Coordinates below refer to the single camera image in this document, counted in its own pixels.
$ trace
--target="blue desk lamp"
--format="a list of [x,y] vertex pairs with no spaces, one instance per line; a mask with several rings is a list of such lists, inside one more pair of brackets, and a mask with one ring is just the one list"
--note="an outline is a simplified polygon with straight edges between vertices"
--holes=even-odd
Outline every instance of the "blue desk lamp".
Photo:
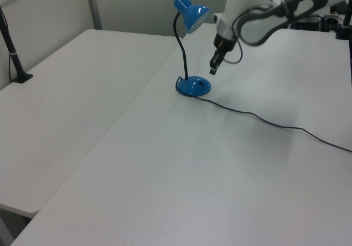
[[176,22],[182,14],[187,33],[191,34],[202,25],[204,20],[211,15],[211,12],[209,8],[193,5],[189,0],[175,0],[174,5],[178,10],[174,19],[174,33],[183,53],[185,69],[185,78],[177,83],[177,91],[184,96],[202,96],[210,91],[211,85],[208,80],[200,76],[188,77],[186,52],[177,34]]

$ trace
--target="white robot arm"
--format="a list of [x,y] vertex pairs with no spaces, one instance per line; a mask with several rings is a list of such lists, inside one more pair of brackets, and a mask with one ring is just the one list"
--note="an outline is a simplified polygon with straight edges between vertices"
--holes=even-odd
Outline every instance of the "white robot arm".
[[227,0],[225,11],[217,22],[214,40],[216,52],[210,61],[215,74],[227,52],[237,40],[252,46],[263,44],[276,30],[287,28],[325,6],[343,0],[287,0],[275,5],[271,0]]

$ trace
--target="lamp shade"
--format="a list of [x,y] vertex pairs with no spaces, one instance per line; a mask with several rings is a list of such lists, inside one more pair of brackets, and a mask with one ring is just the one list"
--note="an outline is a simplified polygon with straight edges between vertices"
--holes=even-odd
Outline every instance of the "lamp shade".
[[210,9],[200,5],[193,5],[190,0],[175,0],[174,5],[183,15],[188,34],[193,33],[211,15]]

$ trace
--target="white wall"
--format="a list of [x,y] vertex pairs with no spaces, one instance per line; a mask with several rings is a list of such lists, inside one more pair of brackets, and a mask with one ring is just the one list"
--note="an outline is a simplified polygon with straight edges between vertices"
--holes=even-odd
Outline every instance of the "white wall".
[[[173,35],[174,0],[97,0],[102,27],[105,30]],[[214,12],[222,12],[226,0],[191,0]]]
[[[86,29],[94,28],[88,0],[18,0],[3,11],[25,71]],[[0,89],[8,84],[8,50],[1,36]]]

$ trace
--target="tabletop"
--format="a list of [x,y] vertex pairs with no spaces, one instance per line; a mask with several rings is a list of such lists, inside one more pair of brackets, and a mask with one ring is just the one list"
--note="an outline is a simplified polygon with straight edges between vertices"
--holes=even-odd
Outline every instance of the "tabletop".
[[[279,30],[211,76],[215,33],[183,41],[203,98],[352,148],[348,42]],[[14,246],[352,244],[352,154],[178,94],[182,65],[176,49]]]
[[88,30],[0,92],[0,208],[33,217],[177,46]]

